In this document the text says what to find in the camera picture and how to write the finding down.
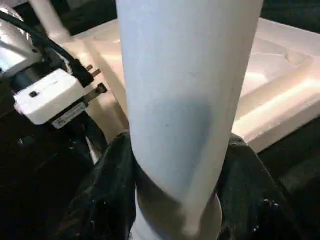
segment label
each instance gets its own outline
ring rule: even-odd
[[[52,122],[52,125],[56,129],[60,129],[64,125],[69,123],[72,119],[74,119],[76,116],[78,116],[80,113],[82,113],[85,109],[86,109],[86,105],[83,102],[79,102],[73,108],[69,109],[63,115],[61,115],[56,120],[54,120]]]

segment pvc pipe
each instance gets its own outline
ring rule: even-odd
[[[132,150],[187,232],[222,169],[262,3],[117,1]]]
[[[29,0],[48,37],[59,43],[69,41],[70,35],[61,23],[49,0]]]

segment metal device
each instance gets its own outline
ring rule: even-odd
[[[3,5],[0,11],[21,20],[10,7]],[[62,128],[86,109],[88,100],[99,95],[84,97],[84,87],[99,69],[92,76],[86,75],[85,84],[67,69],[64,59],[54,51],[41,44],[35,46],[27,33],[0,20],[0,80],[9,82],[16,110],[35,125],[51,122]],[[95,93],[107,91],[101,84]]]

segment dark background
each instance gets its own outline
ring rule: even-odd
[[[73,35],[117,17],[115,0],[91,0],[74,9],[66,0],[51,2]],[[29,3],[17,6],[16,10],[28,24],[39,25]],[[261,17],[320,33],[320,0],[264,0]]]

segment black trash bag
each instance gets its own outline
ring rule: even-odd
[[[121,133],[80,184],[53,239],[127,240],[136,217],[134,162],[129,133]]]

